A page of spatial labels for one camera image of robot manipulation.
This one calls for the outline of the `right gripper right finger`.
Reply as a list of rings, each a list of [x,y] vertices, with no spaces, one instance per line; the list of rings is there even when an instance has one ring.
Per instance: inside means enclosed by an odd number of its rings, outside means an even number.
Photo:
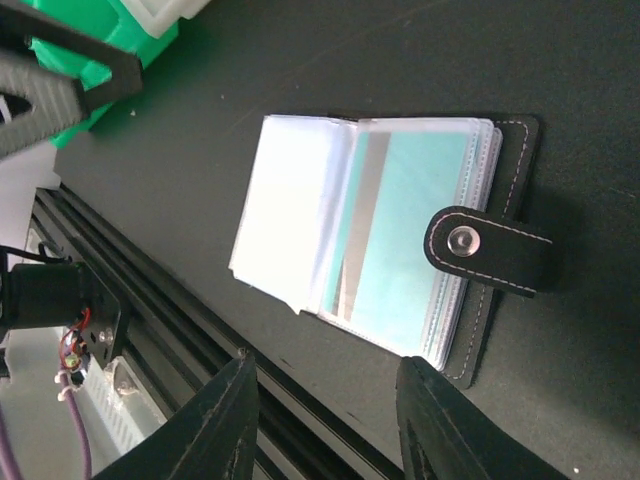
[[[396,410],[407,479],[541,479],[543,461],[426,361],[401,360]]]

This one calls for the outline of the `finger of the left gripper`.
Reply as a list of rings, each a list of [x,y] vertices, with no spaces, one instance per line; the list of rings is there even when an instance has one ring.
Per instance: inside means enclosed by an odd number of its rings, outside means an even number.
[[[2,1],[1,17],[18,34],[54,44],[104,65],[111,78],[80,96],[86,114],[143,89],[142,64],[132,53],[86,35],[21,1]]]
[[[1,127],[1,156],[49,138],[89,115],[79,80],[24,58],[1,59],[1,92],[24,98],[31,109]]]

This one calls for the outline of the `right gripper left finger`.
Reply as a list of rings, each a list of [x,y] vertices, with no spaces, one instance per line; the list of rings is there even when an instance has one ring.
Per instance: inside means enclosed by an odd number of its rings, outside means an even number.
[[[224,366],[162,427],[97,479],[251,479],[259,396],[255,358]]]

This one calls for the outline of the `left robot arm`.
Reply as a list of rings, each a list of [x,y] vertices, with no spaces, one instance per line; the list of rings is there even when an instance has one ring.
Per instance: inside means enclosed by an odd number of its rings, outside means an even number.
[[[1,126],[1,155],[8,157],[89,118],[99,108],[143,88],[140,59],[73,29],[21,2],[1,4],[2,28],[71,50],[109,68],[109,80],[86,89],[80,79],[48,70],[13,50],[1,51],[1,91],[29,110]],[[96,290],[82,262],[1,249],[1,332],[68,326],[91,315]]]

